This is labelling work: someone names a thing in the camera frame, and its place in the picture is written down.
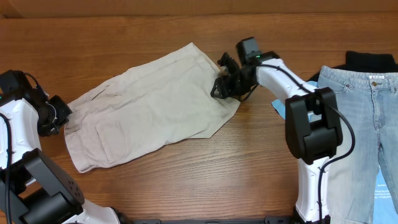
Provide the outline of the beige cotton shorts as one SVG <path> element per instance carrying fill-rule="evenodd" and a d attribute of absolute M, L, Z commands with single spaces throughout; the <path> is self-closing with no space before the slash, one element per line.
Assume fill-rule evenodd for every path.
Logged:
<path fill-rule="evenodd" d="M 78 172 L 110 168 L 184 139 L 211 138 L 239 107 L 210 95 L 219 70 L 188 44 L 72 101 L 65 142 Z"/>

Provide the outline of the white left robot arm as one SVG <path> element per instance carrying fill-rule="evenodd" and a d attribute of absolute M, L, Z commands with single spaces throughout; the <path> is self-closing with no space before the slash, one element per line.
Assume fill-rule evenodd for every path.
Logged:
<path fill-rule="evenodd" d="M 83 196 L 78 184 L 41 150 L 40 137 L 56 135 L 72 113 L 33 76 L 1 74 L 1 210 L 8 223 L 129 223 L 112 207 Z"/>

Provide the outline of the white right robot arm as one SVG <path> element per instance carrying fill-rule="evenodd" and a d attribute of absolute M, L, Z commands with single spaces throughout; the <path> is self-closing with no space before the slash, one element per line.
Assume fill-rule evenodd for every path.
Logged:
<path fill-rule="evenodd" d="M 329 223 L 326 205 L 327 163 L 342 143 L 335 94 L 296 76 L 273 51 L 262 52 L 253 37 L 236 44 L 239 59 L 224 53 L 217 61 L 213 98 L 245 101 L 257 86 L 271 91 L 285 106 L 285 141 L 298 162 L 298 199 L 290 223 Z"/>

